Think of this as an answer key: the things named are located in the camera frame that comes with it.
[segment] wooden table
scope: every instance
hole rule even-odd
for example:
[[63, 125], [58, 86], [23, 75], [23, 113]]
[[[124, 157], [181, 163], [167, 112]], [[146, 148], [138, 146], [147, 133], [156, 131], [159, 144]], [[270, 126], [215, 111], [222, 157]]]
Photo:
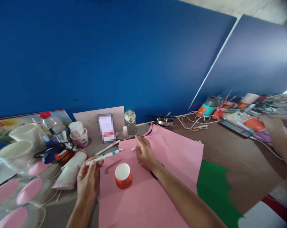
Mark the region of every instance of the wooden table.
[[[184, 118], [187, 126], [192, 122]], [[229, 169], [226, 179], [231, 186], [232, 205], [245, 214], [258, 201], [287, 179], [287, 165], [274, 156], [262, 143], [212, 123], [208, 129], [186, 130], [176, 119], [171, 130], [204, 144], [203, 159]]]

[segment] blue board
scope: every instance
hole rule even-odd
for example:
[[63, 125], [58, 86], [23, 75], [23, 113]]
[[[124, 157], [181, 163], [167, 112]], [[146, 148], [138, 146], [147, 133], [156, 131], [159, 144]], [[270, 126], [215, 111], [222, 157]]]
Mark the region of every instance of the blue board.
[[0, 1], [0, 117], [185, 114], [235, 21], [174, 0]]
[[231, 89], [230, 98], [287, 90], [286, 26], [242, 15], [189, 111]]

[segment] smartphone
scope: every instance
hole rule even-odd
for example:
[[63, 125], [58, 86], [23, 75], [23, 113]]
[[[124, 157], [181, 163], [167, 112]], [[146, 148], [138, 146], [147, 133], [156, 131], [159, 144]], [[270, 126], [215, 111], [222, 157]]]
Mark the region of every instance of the smartphone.
[[99, 132], [103, 143], [113, 143], [116, 141], [116, 131], [112, 114], [97, 115]]
[[224, 127], [230, 129], [231, 131], [239, 134], [240, 136], [244, 137], [244, 138], [249, 138], [250, 136], [252, 136], [252, 133], [243, 130], [241, 128], [239, 128], [238, 126], [235, 126], [234, 124], [226, 121], [226, 120], [222, 120], [219, 122], [220, 125], [223, 125]]

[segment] red bottle cap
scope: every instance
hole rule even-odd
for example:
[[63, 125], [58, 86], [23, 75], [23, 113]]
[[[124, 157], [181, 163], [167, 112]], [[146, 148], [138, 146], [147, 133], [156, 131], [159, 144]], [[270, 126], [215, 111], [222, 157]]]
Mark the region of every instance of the red bottle cap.
[[51, 114], [50, 114], [50, 112], [40, 112], [40, 113], [38, 114], [38, 116], [39, 116], [41, 119], [47, 119], [47, 118], [51, 117]]

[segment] small bottle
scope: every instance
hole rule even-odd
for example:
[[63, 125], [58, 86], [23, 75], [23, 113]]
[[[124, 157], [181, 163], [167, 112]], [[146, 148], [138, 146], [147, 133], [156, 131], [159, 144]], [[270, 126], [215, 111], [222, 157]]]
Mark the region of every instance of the small bottle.
[[123, 138], [127, 139], [128, 135], [127, 135], [127, 126], [123, 126]]
[[133, 110], [127, 110], [124, 114], [124, 124], [127, 126], [127, 133], [129, 135], [135, 135], [136, 128], [136, 114]]
[[62, 132], [67, 129], [59, 118], [53, 119], [51, 117], [51, 113], [47, 111], [39, 113], [38, 116], [42, 119], [42, 125], [44, 129], [47, 130], [48, 135], [52, 134], [48, 131], [48, 127], [46, 125], [52, 128], [59, 139], [63, 139]]

